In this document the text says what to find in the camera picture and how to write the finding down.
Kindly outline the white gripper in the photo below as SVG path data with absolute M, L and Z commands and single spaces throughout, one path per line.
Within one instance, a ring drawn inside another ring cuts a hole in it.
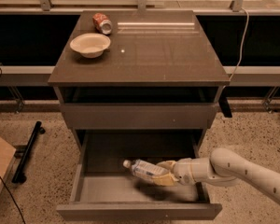
M 174 175 L 172 173 L 148 175 L 148 180 L 157 186 L 171 187 L 177 181 L 182 185 L 194 185 L 198 182 L 213 181 L 215 178 L 214 169 L 208 158 L 161 161 L 157 166 L 174 173 Z

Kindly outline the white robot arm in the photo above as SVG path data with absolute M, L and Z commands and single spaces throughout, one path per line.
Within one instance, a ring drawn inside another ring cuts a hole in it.
M 152 176 L 152 183 L 158 186 L 204 182 L 227 187 L 243 180 L 280 205 L 280 174 L 226 148 L 215 148 L 208 158 L 163 161 L 157 167 L 164 170 L 163 174 Z

